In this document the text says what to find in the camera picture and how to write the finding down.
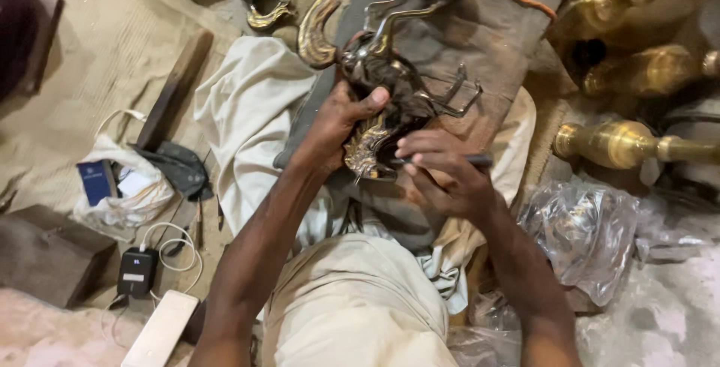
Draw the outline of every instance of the concrete floor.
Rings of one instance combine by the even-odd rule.
[[[184,39],[198,25],[216,35],[203,78],[217,67],[229,43],[247,32],[240,0],[66,1],[41,94],[4,101],[0,106],[0,154],[4,157],[0,181],[22,175],[13,209],[44,203],[60,212],[71,211],[80,193],[73,166],[90,149],[99,122],[119,107],[148,112]],[[292,44],[294,29],[285,27],[275,35]],[[548,75],[543,70],[537,73]],[[570,111],[572,116],[574,109],[560,94],[541,96],[526,87],[535,97],[539,112],[538,141],[534,141],[539,147],[534,147],[535,155],[531,152],[528,159],[537,177],[526,184],[530,187],[548,177],[562,179],[572,172],[557,158],[550,157],[547,167],[545,160],[549,156],[547,136],[552,137],[548,130],[562,119],[559,113]],[[560,91],[564,96],[572,95],[572,90]],[[174,141],[207,153],[207,144],[188,106]],[[544,122],[540,115],[553,120]],[[136,125],[117,126],[112,132],[121,140],[131,141],[139,131]],[[208,169],[213,168],[211,158],[206,162]],[[203,206],[206,270],[214,270],[222,247],[231,239],[227,227],[218,231],[215,207],[214,201]],[[193,214],[193,208],[188,211],[177,202],[162,218],[185,225],[192,223]],[[165,239],[170,237],[175,236],[167,233]],[[186,261],[187,254],[178,261]],[[585,364],[720,365],[720,347],[714,345],[715,338],[720,337],[718,262],[720,249],[715,247],[681,264],[631,264],[606,312],[577,321]],[[0,290],[4,321],[0,325],[0,365],[119,365],[126,350],[102,338],[99,319],[103,311],[97,309],[105,307],[114,295],[114,272],[117,270],[109,270],[108,288],[90,300],[90,307],[76,311],[58,311],[10,290]],[[206,271],[190,294],[205,297],[211,275]],[[183,290],[193,278],[193,272],[165,272],[158,288]],[[151,310],[149,301],[134,301],[114,330],[118,342],[131,344]],[[107,326],[113,317],[105,314],[104,318],[109,332]],[[190,351],[182,345],[169,365],[185,365]]]

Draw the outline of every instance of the grey cloth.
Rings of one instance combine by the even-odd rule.
[[[345,45],[362,30],[365,7],[378,1],[385,0],[351,0],[337,29],[336,45]],[[553,9],[561,2],[536,1]],[[469,80],[451,105],[461,107],[469,101],[477,79],[484,92],[476,102],[477,111],[468,115],[480,117],[475,124],[484,120],[495,126],[494,135],[522,85],[528,61],[548,23],[549,18],[542,12],[512,0],[458,0],[432,17],[399,23],[395,46],[438,94],[450,86],[459,62],[464,62]],[[334,67],[319,76],[293,120],[286,148],[275,158],[275,167],[287,165],[329,95],[334,77]],[[418,254],[435,240],[444,224],[443,216],[402,199],[392,183],[364,179],[355,186],[353,181],[351,171],[343,168],[329,178],[328,186],[373,207],[390,233],[411,252]]]

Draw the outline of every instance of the wooden plank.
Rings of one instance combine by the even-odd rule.
[[[32,45],[30,57],[27,59],[25,76],[19,92],[35,95],[41,89],[42,77],[48,65],[48,56],[53,38],[58,30],[60,14],[65,2],[63,0],[30,0],[37,19],[37,35]]]
[[[153,105],[138,136],[138,147],[142,150],[155,151],[160,142],[167,138],[170,127],[175,120],[183,99],[185,99],[195,76],[203,66],[207,52],[212,44],[212,33],[198,30],[185,45],[175,67]]]

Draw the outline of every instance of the white power strip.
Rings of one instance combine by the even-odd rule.
[[[198,302],[175,290],[166,292],[121,367],[164,367]]]

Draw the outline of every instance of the dark wooden box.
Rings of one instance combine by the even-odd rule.
[[[31,206],[0,216],[0,285],[59,308],[88,294],[115,241],[57,214]]]

